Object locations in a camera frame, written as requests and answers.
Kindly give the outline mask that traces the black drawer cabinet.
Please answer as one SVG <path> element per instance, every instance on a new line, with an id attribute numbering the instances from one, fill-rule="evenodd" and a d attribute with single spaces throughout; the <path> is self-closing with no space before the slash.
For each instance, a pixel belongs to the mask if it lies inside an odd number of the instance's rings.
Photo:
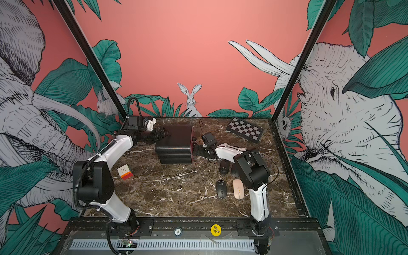
<path id="1" fill-rule="evenodd" d="M 168 136 L 156 142 L 155 152 L 161 164 L 192 164 L 193 126 L 163 125 Z"/>

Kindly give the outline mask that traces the black computer mouse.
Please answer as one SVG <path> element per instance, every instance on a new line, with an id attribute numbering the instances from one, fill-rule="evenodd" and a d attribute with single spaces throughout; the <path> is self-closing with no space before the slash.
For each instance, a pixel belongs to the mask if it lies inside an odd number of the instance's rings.
<path id="1" fill-rule="evenodd" d="M 227 197 L 227 185 L 224 180 L 218 180 L 216 182 L 216 191 L 217 191 L 217 196 L 220 199 L 224 199 Z"/>

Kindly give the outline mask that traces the pink computer mouse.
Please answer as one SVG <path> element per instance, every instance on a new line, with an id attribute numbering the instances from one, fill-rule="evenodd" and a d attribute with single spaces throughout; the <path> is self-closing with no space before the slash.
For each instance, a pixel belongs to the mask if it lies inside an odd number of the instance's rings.
<path id="1" fill-rule="evenodd" d="M 233 180 L 233 193 L 234 193 L 234 197 L 238 200 L 241 200 L 244 198 L 245 196 L 244 186 L 240 179 Z"/>

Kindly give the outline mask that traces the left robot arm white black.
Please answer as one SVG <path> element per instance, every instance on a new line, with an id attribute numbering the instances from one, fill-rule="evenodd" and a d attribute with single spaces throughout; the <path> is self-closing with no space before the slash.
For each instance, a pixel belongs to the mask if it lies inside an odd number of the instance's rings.
<path id="1" fill-rule="evenodd" d="M 122 129 L 115 133 L 115 138 L 100 152 L 85 161 L 76 162 L 73 166 L 75 208 L 96 209 L 112 222 L 128 222 L 132 209 L 115 194 L 111 169 L 137 142 L 151 145 L 169 135 L 170 132 L 164 127 L 155 127 L 151 131 Z"/>

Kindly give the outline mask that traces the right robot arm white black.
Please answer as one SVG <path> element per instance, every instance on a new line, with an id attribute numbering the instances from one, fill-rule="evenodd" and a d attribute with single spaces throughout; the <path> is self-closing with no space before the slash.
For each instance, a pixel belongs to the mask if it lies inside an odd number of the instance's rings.
<path id="1" fill-rule="evenodd" d="M 269 216 L 267 185 L 271 174 L 260 152 L 252 148 L 239 148 L 228 143 L 219 143 L 211 132 L 202 137 L 203 145 L 192 143 L 192 153 L 207 159 L 227 160 L 238 169 L 239 178 L 249 189 L 251 217 L 261 223 Z"/>

